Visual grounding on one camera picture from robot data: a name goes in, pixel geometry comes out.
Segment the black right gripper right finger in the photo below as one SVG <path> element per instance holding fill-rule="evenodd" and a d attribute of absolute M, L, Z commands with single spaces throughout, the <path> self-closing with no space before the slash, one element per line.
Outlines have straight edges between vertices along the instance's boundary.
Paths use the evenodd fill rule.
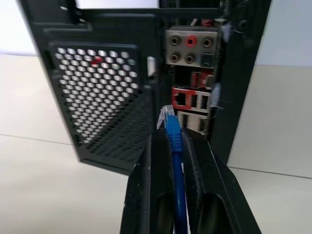
<path fill-rule="evenodd" d="M 259 234 L 260 228 L 227 165 L 203 135 L 182 130 L 184 179 L 193 234 Z"/>

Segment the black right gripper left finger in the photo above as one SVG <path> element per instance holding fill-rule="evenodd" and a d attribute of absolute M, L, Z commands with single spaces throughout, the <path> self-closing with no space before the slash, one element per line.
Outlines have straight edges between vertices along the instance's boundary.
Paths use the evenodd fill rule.
<path fill-rule="evenodd" d="M 170 143 L 161 128 L 128 177 L 121 234 L 171 234 L 174 230 L 175 189 Z"/>

